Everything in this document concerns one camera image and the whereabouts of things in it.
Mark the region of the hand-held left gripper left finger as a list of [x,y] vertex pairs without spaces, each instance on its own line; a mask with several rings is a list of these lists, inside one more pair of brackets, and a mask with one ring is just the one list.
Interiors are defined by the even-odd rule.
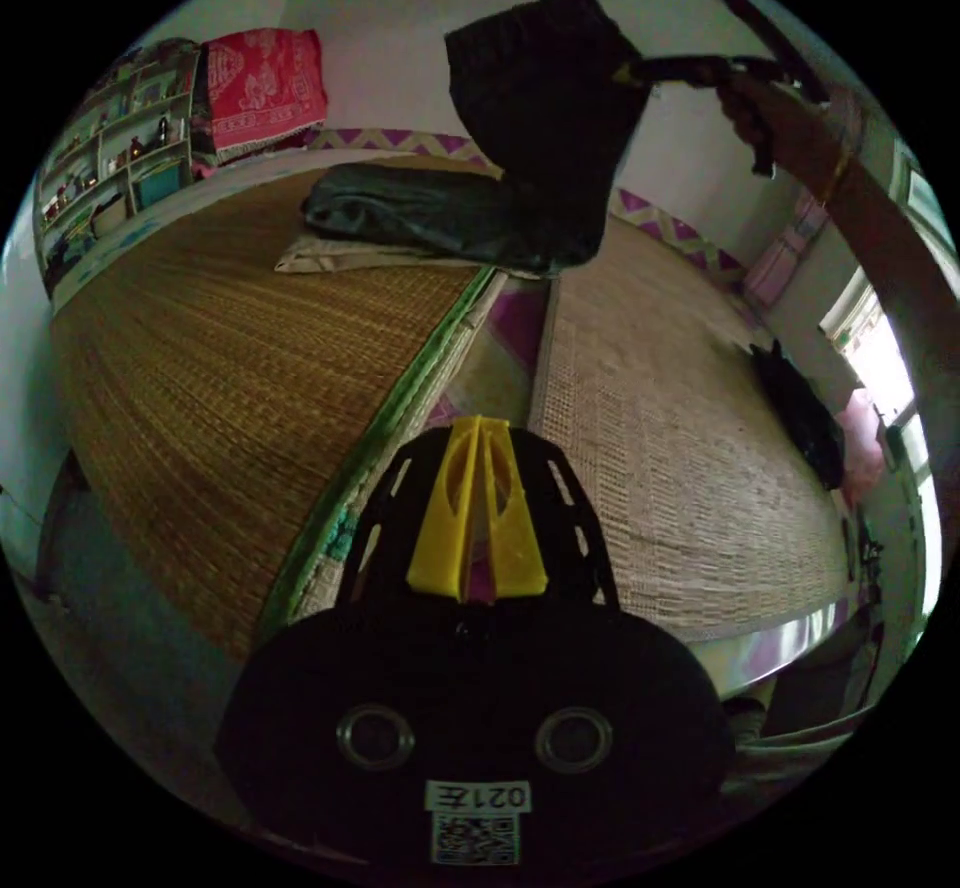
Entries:
[[407,571],[407,584],[417,594],[468,592],[480,425],[478,416],[463,417],[448,429]]

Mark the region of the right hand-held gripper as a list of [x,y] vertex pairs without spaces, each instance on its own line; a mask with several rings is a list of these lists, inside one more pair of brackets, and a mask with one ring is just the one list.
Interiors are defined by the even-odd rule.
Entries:
[[[613,74],[615,84],[623,87],[651,90],[663,83],[685,83],[696,89],[730,87],[734,74],[741,73],[766,83],[795,88],[807,94],[807,63],[796,55],[781,55],[775,59],[755,56],[671,56],[635,61],[621,65]],[[749,116],[755,132],[752,144],[752,173],[758,177],[773,177],[772,134],[757,105],[747,96],[734,93]]]

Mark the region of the person's right hand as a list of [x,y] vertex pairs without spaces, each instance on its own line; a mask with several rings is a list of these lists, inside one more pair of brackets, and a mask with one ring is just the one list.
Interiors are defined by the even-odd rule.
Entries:
[[819,110],[749,75],[736,74],[716,88],[724,116],[737,137],[767,144],[775,166],[825,203],[849,167],[849,149],[831,133]]

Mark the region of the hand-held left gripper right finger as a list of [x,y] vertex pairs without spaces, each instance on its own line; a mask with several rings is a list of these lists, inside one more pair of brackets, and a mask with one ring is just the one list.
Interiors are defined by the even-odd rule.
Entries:
[[539,597],[548,579],[527,503],[512,431],[504,420],[480,420],[487,560],[496,599]]

